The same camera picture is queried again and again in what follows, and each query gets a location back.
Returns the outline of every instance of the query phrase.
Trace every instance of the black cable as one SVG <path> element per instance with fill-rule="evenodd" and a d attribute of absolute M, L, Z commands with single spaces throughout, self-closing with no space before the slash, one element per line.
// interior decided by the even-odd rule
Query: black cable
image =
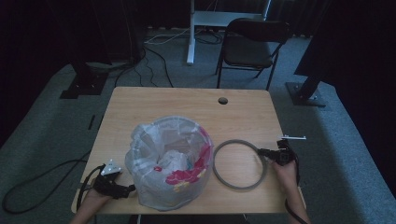
<path fill-rule="evenodd" d="M 169 84 L 171 85 L 171 87 L 174 88 L 174 86 L 173 86 L 173 84 L 172 84 L 172 81 L 171 81 L 171 78 L 169 77 L 168 68 L 166 67 L 166 60 L 165 60 L 165 58 L 164 58 L 161 54 L 155 52 L 155 51 L 152 50 L 152 49 L 147 48 L 146 46 L 145 46 L 145 49 L 148 49 L 149 51 L 151 51 L 152 53 L 158 55 L 161 59 L 163 59 L 163 66 L 165 67 L 165 74 L 166 74 L 166 77 L 168 78 L 168 81 L 169 81 Z"/>
<path fill-rule="evenodd" d="M 215 41 L 208 41 L 208 40 L 204 40 L 204 39 L 202 39 L 202 38 L 197 38 L 197 37 L 195 37 L 195 40 L 196 40 L 197 42 L 199 42 L 199 43 L 208 44 L 208 45 L 218 45 L 218 44 L 221 44 L 221 43 L 222 43 L 222 40 L 223 40 L 222 35 L 220 35 L 220 34 L 215 34 L 215 33 L 212 32 L 212 31 L 206 31 L 206 32 L 207 32 L 208 34 L 214 36 L 214 37 L 216 38 L 216 40 L 215 40 Z"/>
<path fill-rule="evenodd" d="M 288 210 L 289 214 L 291 214 L 291 216 L 294 217 L 294 218 L 295 218 L 297 221 L 299 221 L 301 224 L 308 224 L 308 223 L 306 223 L 302 218 L 300 218 L 299 216 L 297 216 L 297 214 L 295 214 L 295 213 L 291 210 L 291 208 L 289 207 L 289 204 L 288 204 L 288 200 L 287 200 L 287 199 L 285 200 L 285 207 L 286 207 L 286 210 Z"/>
<path fill-rule="evenodd" d="M 145 51 L 145 49 L 143 49 L 143 51 L 144 51 L 144 55 L 143 55 L 143 57 L 142 57 L 142 59 L 143 58 L 146 58 L 146 51 Z M 123 68 L 123 70 L 117 75 L 117 78 L 116 78 L 116 81 L 114 82 L 114 88 L 116 88 L 117 87 L 117 82 L 119 81 L 119 79 L 120 79 L 120 77 L 128 70 L 128 69 L 136 69 L 136 67 L 140 64 L 140 62 L 139 63 L 137 63 L 137 64 L 131 64 L 131 63 L 129 63 L 129 66 L 124 66 Z M 141 77 L 141 75 L 136 71 L 136 73 L 140 76 L 140 85 L 141 86 L 143 86 L 142 85 L 142 77 Z"/>
<path fill-rule="evenodd" d="M 139 83 L 140 86 L 143 87 L 143 83 L 142 83 L 142 75 L 136 70 L 136 67 L 134 68 L 134 71 L 137 73 L 137 75 L 139 76 Z"/>
<path fill-rule="evenodd" d="M 77 198 L 77 204 L 76 204 L 76 211 L 78 211 L 79 207 L 81 206 L 81 200 L 82 200 L 82 194 L 84 193 L 84 191 L 86 190 L 85 188 L 88 185 L 88 181 L 90 181 L 91 176 L 93 175 L 93 173 L 95 173 L 97 170 L 103 170 L 105 168 L 105 165 L 101 165 L 96 167 L 95 169 L 93 169 L 88 175 L 87 177 L 85 177 L 84 182 L 82 183 L 81 188 L 79 189 L 78 192 L 78 198 Z"/>
<path fill-rule="evenodd" d="M 291 149 L 289 143 L 284 142 L 283 144 Z M 297 153 L 295 153 L 294 150 L 291 150 L 291 153 L 293 154 L 294 161 L 296 162 L 296 182 L 298 186 L 300 184 L 300 161 L 298 159 Z"/>
<path fill-rule="evenodd" d="M 153 84 L 155 87 L 158 87 L 157 86 L 157 84 L 155 84 L 153 81 L 152 81 L 152 79 L 154 79 L 154 72 L 152 71 L 152 68 L 151 67 L 149 67 L 149 59 L 147 58 L 147 57 L 145 57 L 146 58 L 146 67 L 151 71 L 151 78 L 150 78 L 150 82 L 151 82 L 151 84 Z"/>
<path fill-rule="evenodd" d="M 75 169 L 75 167 L 76 167 L 80 162 L 87 162 L 87 161 L 84 161 L 83 158 L 86 157 L 88 154 L 90 154 L 90 152 L 91 152 L 91 151 L 86 152 L 86 153 L 85 153 L 81 158 L 79 158 L 78 160 L 65 161 L 65 162 L 63 162 L 63 163 L 61 163 L 61 164 L 58 164 L 58 165 L 56 165 L 56 166 L 50 168 L 48 171 L 42 173 L 41 175 L 37 175 L 37 176 L 35 176 L 35 177 L 33 177 L 33 178 L 30 178 L 30 179 L 28 179 L 28 180 L 25 180 L 25 181 L 21 182 L 20 184 L 17 184 L 17 185 L 14 186 L 13 188 L 11 188 L 11 189 L 6 193 L 6 195 L 4 196 L 3 201 L 2 201 L 3 210 L 4 210 L 5 212 L 7 212 L 7 213 L 12 214 L 12 215 L 19 215 L 19 214 L 23 214 L 23 213 L 32 211 L 33 209 L 37 208 L 37 207 L 40 206 L 42 203 L 44 203 L 44 202 L 55 192 L 55 190 L 56 190 L 57 188 L 59 188 L 59 187 L 61 186 L 61 184 L 66 180 L 66 178 L 69 176 L 69 174 Z M 19 188 L 21 188 L 21 187 L 23 187 L 23 186 L 25 186 L 25 185 L 27 185 L 27 184 L 33 182 L 33 181 L 36 181 L 37 179 L 43 177 L 44 175 L 47 175 L 49 172 L 51 172 L 51 171 L 53 171 L 53 170 L 55 170 L 55 169 L 57 169 L 57 168 L 59 168 L 59 167 L 61 167 L 61 166 L 64 166 L 64 165 L 66 165 L 66 164 L 68 164 L 68 163 L 71 163 L 71 162 L 74 162 L 75 164 L 74 164 L 74 165 L 70 168 L 70 170 L 64 175 L 64 177 L 61 179 L 61 181 L 59 181 L 58 184 L 56 184 L 56 186 L 49 192 L 49 194 L 47 194 L 47 196 L 45 196 L 40 202 L 34 204 L 33 206 L 31 206 L 31 207 L 29 207 L 29 208 L 27 208 L 27 209 L 23 209 L 23 210 L 12 210 L 12 209 L 8 208 L 8 206 L 7 206 L 8 200 L 9 200 L 9 198 L 10 198 L 10 196 L 11 196 L 11 193 L 14 192 L 16 189 L 19 189 Z"/>

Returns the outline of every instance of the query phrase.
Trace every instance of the plastic bag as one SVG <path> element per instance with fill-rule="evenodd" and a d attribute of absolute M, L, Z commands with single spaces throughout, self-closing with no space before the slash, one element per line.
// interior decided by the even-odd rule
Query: plastic bag
<path fill-rule="evenodd" d="M 213 167 L 213 143 L 195 121 L 179 116 L 140 124 L 125 165 L 142 205 L 168 211 L 198 197 Z"/>

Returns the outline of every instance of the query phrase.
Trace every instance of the gray carpet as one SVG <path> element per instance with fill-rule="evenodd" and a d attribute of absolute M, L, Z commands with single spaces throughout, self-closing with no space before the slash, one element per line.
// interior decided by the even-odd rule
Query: gray carpet
<path fill-rule="evenodd" d="M 156 31 L 174 33 L 179 31 Z M 209 35 L 199 35 L 215 40 Z M 175 87 L 216 88 L 214 76 L 220 45 L 197 43 L 193 66 L 186 65 L 187 38 L 161 45 L 146 45 L 166 60 Z M 309 39 L 294 37 L 281 49 L 270 93 L 283 133 L 306 136 L 290 142 L 301 161 L 301 187 L 307 211 L 314 223 L 395 223 L 396 202 L 367 151 L 334 88 L 318 87 L 325 108 L 297 106 L 290 99 L 286 82 L 304 82 L 293 74 Z M 221 87 L 262 90 L 269 71 L 258 79 L 249 72 L 225 70 Z M 16 184 L 63 161 L 78 159 L 92 148 L 101 117 L 120 71 L 112 72 L 101 95 L 60 99 L 75 76 L 71 66 L 54 74 L 17 130 L 0 150 L 0 196 Z M 170 87 L 163 61 L 147 51 L 135 69 L 125 71 L 118 86 Z M 39 202 L 72 167 L 57 169 L 12 195 L 10 208 L 21 210 Z M 84 164 L 80 164 L 47 201 L 31 212 L 10 215 L 0 212 L 0 223 L 67 223 L 70 205 Z M 251 224 L 287 223 L 285 214 L 248 215 Z M 127 223 L 129 216 L 98 216 L 97 223 Z"/>

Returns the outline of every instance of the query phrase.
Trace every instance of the hand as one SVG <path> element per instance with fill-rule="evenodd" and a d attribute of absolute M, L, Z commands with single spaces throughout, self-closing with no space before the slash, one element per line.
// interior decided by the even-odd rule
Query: hand
<path fill-rule="evenodd" d="M 276 172 L 277 179 L 285 191 L 297 188 L 297 165 L 296 161 L 291 161 L 288 164 L 281 166 L 275 161 L 270 162 Z"/>
<path fill-rule="evenodd" d="M 76 215 L 70 221 L 70 224 L 88 223 L 97 211 L 99 211 L 112 197 L 103 195 L 95 189 L 90 189 L 84 198 Z"/>

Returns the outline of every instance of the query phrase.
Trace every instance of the wooden table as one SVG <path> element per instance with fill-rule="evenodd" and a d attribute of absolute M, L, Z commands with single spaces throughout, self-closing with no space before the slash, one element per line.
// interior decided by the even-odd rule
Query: wooden table
<path fill-rule="evenodd" d="M 227 105 L 218 102 L 228 99 Z M 109 101 L 81 183 L 96 166 L 113 159 L 123 173 L 117 183 L 133 184 L 124 165 L 130 149 L 131 133 L 140 123 L 151 123 L 164 116 L 183 116 L 198 122 L 210 135 L 215 147 L 230 139 L 243 139 L 256 147 L 277 149 L 282 135 L 268 91 L 224 89 L 170 89 L 117 87 Z M 238 186 L 253 184 L 262 165 L 256 153 L 241 145 L 228 145 L 216 157 L 221 176 Z M 72 210 L 76 212 L 76 198 Z M 283 213 L 285 196 L 273 169 L 268 166 L 264 181 L 252 190 L 230 189 L 212 173 L 204 192 L 191 203 L 169 212 L 140 205 L 137 193 L 127 199 L 112 200 L 102 214 L 258 214 Z"/>

